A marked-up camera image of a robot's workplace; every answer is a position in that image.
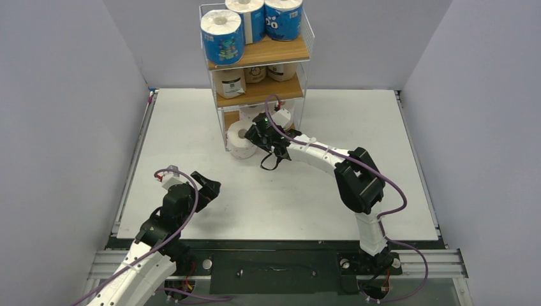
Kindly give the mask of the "white dotted roll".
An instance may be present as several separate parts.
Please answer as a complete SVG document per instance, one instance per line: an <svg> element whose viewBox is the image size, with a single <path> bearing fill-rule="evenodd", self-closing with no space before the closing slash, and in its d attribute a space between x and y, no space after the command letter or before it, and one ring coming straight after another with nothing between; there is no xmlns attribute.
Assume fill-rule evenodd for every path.
<svg viewBox="0 0 541 306"><path fill-rule="evenodd" d="M292 114L294 113L294 102L292 101L289 101L289 102L285 102L281 108L287 108L290 112L292 112Z"/></svg>
<svg viewBox="0 0 541 306"><path fill-rule="evenodd" d="M265 113L264 105L245 106L239 109L239 120L252 121L259 114Z"/></svg>

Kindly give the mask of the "white wire wooden shelf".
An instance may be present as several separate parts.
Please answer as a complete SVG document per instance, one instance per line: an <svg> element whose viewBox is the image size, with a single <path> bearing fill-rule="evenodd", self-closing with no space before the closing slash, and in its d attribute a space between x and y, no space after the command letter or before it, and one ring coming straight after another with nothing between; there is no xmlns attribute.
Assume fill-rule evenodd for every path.
<svg viewBox="0 0 541 306"><path fill-rule="evenodd" d="M277 94L289 109L290 125L300 126L314 38L308 18L303 15L300 35L292 41L264 37L246 45L240 61L229 66L204 59L225 145L230 126L255 117L269 94Z"/></svg>

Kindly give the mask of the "brown cartoon printed roll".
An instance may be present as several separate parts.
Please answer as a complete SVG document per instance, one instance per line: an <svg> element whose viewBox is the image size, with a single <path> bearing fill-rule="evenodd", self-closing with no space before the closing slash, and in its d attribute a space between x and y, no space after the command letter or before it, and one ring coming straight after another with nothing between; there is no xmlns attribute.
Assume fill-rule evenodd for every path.
<svg viewBox="0 0 541 306"><path fill-rule="evenodd" d="M247 84L261 82L266 76L267 68L265 66L244 68L244 78Z"/></svg>

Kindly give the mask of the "brown paper roll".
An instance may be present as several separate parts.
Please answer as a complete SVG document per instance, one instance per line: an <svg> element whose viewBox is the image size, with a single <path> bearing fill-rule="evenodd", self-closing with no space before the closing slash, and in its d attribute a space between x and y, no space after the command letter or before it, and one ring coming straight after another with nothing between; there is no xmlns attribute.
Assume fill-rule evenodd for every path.
<svg viewBox="0 0 541 306"><path fill-rule="evenodd" d="M297 72L297 63L271 64L267 66L267 75L277 82L291 80Z"/></svg>

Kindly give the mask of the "blue roll edge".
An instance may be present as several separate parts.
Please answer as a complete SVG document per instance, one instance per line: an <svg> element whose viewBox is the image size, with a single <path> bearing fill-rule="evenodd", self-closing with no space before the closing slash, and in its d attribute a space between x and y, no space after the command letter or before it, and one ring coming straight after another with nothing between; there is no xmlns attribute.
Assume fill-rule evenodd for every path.
<svg viewBox="0 0 541 306"><path fill-rule="evenodd" d="M239 62L244 55L241 16L231 10L208 11L200 21L206 58L217 66Z"/></svg>

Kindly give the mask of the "blue white roll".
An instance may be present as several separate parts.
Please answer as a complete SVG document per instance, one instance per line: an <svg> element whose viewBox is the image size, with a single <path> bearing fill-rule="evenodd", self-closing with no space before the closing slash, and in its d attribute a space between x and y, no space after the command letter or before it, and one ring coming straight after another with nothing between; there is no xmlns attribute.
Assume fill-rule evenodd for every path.
<svg viewBox="0 0 541 306"><path fill-rule="evenodd" d="M244 44L258 43L265 38L264 0L226 0L228 10L238 13L242 20Z"/></svg>
<svg viewBox="0 0 541 306"><path fill-rule="evenodd" d="M265 30L276 41L293 41L300 34L303 0L265 0Z"/></svg>

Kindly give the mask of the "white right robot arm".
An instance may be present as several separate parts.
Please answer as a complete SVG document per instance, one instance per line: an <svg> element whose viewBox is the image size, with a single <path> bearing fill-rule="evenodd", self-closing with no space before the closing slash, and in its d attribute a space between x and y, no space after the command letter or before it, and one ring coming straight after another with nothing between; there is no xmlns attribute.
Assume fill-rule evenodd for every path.
<svg viewBox="0 0 541 306"><path fill-rule="evenodd" d="M355 212L360 238L360 264L368 272L380 272L393 264L387 241L376 220L381 211L385 182L368 151L338 149L295 129L271 124L265 113L257 115L245 134L253 145L282 160L298 161L333 176L343 204Z"/></svg>

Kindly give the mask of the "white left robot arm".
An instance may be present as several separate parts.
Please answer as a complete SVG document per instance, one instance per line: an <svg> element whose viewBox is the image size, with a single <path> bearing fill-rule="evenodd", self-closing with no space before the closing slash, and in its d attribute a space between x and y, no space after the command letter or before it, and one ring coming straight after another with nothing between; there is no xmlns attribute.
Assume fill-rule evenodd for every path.
<svg viewBox="0 0 541 306"><path fill-rule="evenodd" d="M161 206L143 222L114 274L87 294L90 305L143 305L167 277L188 270L189 247L181 233L219 196L221 183L174 166L157 170L154 178L166 191Z"/></svg>

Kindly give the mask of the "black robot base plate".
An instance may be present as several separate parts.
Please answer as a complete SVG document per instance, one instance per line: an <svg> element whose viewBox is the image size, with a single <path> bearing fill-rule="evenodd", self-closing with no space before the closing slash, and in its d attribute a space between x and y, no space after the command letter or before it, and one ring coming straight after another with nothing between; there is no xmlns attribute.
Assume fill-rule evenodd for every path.
<svg viewBox="0 0 541 306"><path fill-rule="evenodd" d="M173 298L210 282L212 295L301 295L336 293L391 299L411 294L416 300L433 295L446 284L427 279L421 285L406 271L406 256L421 257L401 246L388 254L399 268L377 264L354 240L185 240L182 263L159 287L172 288Z"/></svg>

